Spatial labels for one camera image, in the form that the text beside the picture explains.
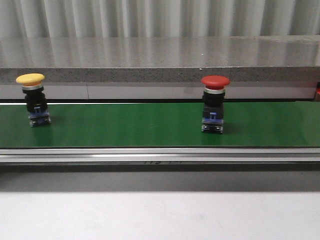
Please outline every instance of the aluminum rail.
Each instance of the aluminum rail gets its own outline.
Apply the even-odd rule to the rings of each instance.
[[[320,147],[26,148],[0,149],[8,163],[320,162]]]

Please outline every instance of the green conveyor belt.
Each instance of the green conveyor belt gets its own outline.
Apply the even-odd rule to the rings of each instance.
[[[30,127],[26,106],[0,105],[0,148],[320,147],[320,102],[227,102],[224,133],[201,132],[203,103],[49,105]]]

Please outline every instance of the yellow button cap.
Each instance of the yellow button cap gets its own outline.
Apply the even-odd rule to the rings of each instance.
[[[41,81],[45,79],[45,76],[40,73],[29,73],[18,76],[16,82],[23,84],[25,87],[31,87],[41,84]]]

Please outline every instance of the red object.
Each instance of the red object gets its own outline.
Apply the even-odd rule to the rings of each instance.
[[[221,90],[230,83],[229,78],[219,75],[204,76],[201,82],[207,89]]]

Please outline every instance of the corrugated metal wall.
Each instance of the corrugated metal wall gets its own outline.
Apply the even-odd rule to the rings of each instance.
[[[0,0],[0,37],[320,34],[320,0]]]

